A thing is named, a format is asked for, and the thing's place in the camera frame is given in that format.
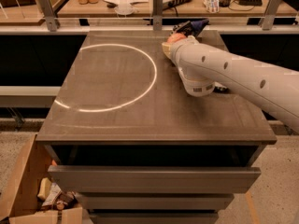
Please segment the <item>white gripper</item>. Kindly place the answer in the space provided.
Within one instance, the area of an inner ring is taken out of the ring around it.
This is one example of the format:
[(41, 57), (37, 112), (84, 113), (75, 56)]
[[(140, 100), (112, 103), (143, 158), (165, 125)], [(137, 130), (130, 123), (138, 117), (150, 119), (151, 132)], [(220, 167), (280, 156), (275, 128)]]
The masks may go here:
[(200, 43), (193, 37), (180, 39), (172, 45), (168, 42), (162, 43), (164, 55), (173, 63), (177, 63), (182, 55), (191, 54)]

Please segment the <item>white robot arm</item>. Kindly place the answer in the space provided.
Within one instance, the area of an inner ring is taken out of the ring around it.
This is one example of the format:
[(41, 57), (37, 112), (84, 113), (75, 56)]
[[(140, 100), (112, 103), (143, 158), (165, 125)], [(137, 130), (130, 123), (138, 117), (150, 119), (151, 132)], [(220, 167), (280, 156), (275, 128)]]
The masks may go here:
[(192, 36), (163, 42), (162, 48), (189, 95), (208, 95), (220, 83), (299, 132), (298, 71), (238, 56)]

